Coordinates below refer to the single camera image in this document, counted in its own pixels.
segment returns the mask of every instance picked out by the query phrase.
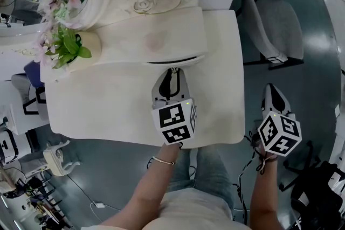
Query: white chair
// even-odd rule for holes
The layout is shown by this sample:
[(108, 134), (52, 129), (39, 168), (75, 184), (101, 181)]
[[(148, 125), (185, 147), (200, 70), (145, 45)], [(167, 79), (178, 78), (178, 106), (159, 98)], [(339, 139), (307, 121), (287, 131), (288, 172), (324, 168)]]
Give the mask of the white chair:
[(55, 176), (65, 176), (72, 172), (72, 170), (75, 168), (75, 166), (80, 165), (80, 162), (69, 162), (62, 166), (60, 159), (56, 155), (56, 151), (70, 143), (70, 140), (68, 140), (65, 143), (60, 143), (55, 146), (51, 146), (46, 148), (43, 151), (43, 156), (45, 160), (48, 163), (49, 169), (52, 171), (53, 175)]
[(261, 60), (244, 65), (278, 64), (270, 70), (303, 64), (302, 31), (291, 5), (281, 0), (242, 0), (245, 29), (261, 53)]
[[(37, 100), (36, 89), (31, 85), (29, 78), (26, 74), (16, 74), (11, 78), (13, 86), (19, 91), (22, 98), (23, 110), (25, 115), (39, 115), (42, 121), (48, 121), (48, 108), (47, 104)], [(28, 110), (29, 106), (36, 103), (37, 111)]]

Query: jeans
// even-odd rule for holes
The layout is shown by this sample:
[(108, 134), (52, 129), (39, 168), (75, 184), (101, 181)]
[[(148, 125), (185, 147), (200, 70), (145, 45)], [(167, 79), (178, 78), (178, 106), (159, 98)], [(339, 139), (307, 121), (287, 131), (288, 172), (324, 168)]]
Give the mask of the jeans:
[(194, 179), (189, 177), (189, 166), (190, 149), (182, 149), (178, 154), (167, 192), (195, 188), (224, 199), (229, 208), (233, 209), (232, 183), (229, 181), (226, 168), (214, 145), (198, 148)]

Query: white cushion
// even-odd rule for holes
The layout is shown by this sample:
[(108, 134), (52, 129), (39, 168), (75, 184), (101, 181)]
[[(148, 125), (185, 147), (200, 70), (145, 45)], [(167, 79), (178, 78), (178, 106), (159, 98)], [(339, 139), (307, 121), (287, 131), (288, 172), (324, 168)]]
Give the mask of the white cushion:
[(257, 8), (270, 42), (287, 57), (303, 59), (303, 36), (291, 5), (281, 0), (258, 0)]

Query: white tablecloth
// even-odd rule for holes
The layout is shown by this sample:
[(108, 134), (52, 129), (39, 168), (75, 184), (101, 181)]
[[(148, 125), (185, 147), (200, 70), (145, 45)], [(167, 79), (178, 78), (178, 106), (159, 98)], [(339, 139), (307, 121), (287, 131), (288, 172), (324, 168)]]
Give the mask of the white tablecloth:
[[(184, 68), (197, 106), (195, 139), (185, 147), (242, 140), (244, 77), (240, 37), (233, 11), (204, 12), (209, 54)], [(151, 116), (151, 89), (165, 68), (103, 64), (46, 83), (53, 132), (70, 138), (161, 145)]]

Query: chair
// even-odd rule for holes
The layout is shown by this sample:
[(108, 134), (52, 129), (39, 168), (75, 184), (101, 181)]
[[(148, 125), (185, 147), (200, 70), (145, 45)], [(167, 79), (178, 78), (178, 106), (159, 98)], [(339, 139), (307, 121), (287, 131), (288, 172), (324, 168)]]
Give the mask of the chair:
[(299, 176), (291, 193), (291, 207), (301, 215), (302, 230), (339, 229), (343, 200), (328, 185), (335, 172), (344, 178), (336, 164), (324, 161)]
[[(41, 98), (41, 94), (45, 96), (44, 87), (38, 87), (35, 91), (36, 97), (31, 97), (30, 89), (32, 83), (26, 74), (16, 74), (11, 78), (13, 86), (19, 91), (22, 98), (23, 109), (25, 115), (39, 115), (39, 117), (46, 121), (49, 119), (48, 109), (46, 105), (46, 100)], [(37, 111), (29, 111), (27, 107), (36, 102)]]
[(41, 82), (40, 65), (37, 62), (32, 61), (24, 66), (24, 71), (27, 78), (30, 80), (31, 85), (36, 89), (37, 102), (47, 104), (47, 101), (40, 97), (42, 93), (45, 93), (44, 83)]
[[(283, 166), (285, 167), (286, 170), (290, 171), (290, 172), (294, 172), (294, 173), (297, 173), (298, 175), (301, 175), (303, 173), (305, 173), (307, 170), (309, 169), (312, 169), (312, 168), (315, 168), (320, 162), (321, 160), (319, 159), (318, 156), (315, 156), (315, 163), (313, 163), (311, 165), (311, 161), (312, 161), (312, 157), (313, 157), (313, 150), (314, 150), (314, 147), (313, 147), (313, 143), (312, 141), (308, 141), (307, 142), (307, 146), (309, 147), (309, 152), (308, 152), (308, 156), (307, 156), (307, 159), (306, 159), (306, 162), (304, 164), (304, 168), (303, 170), (298, 170), (296, 168), (292, 168), (289, 166), (289, 162), (288, 160), (285, 160), (283, 162)], [(297, 182), (299, 177), (296, 177), (293, 181), (291, 181), (288, 185), (284, 186), (283, 183), (280, 183), (279, 184), (279, 190), (284, 192), (286, 191), (287, 189), (291, 188), (293, 185), (295, 185), (295, 183)]]
[(242, 0), (245, 29), (261, 59), (244, 65), (271, 64), (269, 70), (303, 64), (302, 31), (291, 5), (281, 0)]
[(60, 143), (58, 145), (48, 147), (43, 151), (43, 156), (46, 159), (49, 169), (55, 176), (64, 176), (72, 172), (75, 166), (80, 165), (80, 162), (68, 162), (62, 166), (60, 159), (56, 155), (56, 151), (64, 146), (67, 146), (70, 140), (65, 143)]

